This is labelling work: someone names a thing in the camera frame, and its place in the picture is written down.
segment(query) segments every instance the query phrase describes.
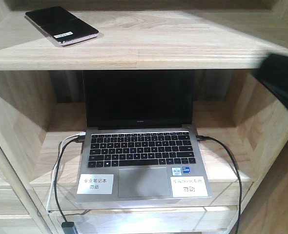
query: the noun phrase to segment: wooden shelf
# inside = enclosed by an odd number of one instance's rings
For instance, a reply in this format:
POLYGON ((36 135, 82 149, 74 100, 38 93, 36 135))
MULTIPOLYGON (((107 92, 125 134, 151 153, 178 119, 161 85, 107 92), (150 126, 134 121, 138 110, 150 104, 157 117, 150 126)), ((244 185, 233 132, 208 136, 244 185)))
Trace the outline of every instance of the wooden shelf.
POLYGON ((0 70, 257 68, 288 55, 288 24, 258 1, 127 2, 65 3, 100 35, 64 48, 24 18, 41 5, 17 7, 0 22, 0 70))

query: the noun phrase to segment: laptop keyboard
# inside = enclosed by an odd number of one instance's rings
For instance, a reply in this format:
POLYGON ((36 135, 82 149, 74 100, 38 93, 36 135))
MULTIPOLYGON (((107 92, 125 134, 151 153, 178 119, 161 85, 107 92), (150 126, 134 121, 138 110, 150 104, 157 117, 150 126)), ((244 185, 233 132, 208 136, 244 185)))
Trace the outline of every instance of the laptop keyboard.
POLYGON ((94 134, 88 167, 196 163, 188 132, 94 134))

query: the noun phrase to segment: laptop screen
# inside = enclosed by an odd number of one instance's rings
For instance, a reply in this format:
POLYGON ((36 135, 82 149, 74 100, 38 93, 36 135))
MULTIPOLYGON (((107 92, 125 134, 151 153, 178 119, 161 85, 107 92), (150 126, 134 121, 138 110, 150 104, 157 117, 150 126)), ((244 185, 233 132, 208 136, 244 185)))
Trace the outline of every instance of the laptop screen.
POLYGON ((192 123, 193 70, 83 71, 88 127, 192 123))

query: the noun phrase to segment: smartphone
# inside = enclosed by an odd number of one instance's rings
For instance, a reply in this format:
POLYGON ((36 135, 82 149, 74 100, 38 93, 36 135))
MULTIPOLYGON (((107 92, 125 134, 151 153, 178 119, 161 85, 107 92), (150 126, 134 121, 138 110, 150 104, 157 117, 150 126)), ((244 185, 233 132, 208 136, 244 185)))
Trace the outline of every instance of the smartphone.
POLYGON ((58 45, 65 46, 98 36, 99 31, 60 6, 26 12, 26 18, 58 45))

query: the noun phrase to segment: sticker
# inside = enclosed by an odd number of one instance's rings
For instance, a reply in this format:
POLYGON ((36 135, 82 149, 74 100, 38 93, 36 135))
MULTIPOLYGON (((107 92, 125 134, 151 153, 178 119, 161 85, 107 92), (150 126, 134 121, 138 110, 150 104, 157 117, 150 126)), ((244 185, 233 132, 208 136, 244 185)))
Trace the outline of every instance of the sticker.
POLYGON ((171 177, 173 197, 208 196, 203 176, 171 177))
POLYGON ((182 167, 183 173, 190 173, 189 167, 182 167))
POLYGON ((77 194, 112 194, 114 175, 81 174, 77 194))
POLYGON ((63 38, 63 37, 66 37, 66 36, 69 36, 72 34, 73 34, 72 32, 68 32, 68 33, 62 33, 62 34, 55 35, 54 37, 55 38, 63 38))
POLYGON ((172 167, 172 175, 173 176, 181 176, 182 172, 181 172, 181 167, 172 167))

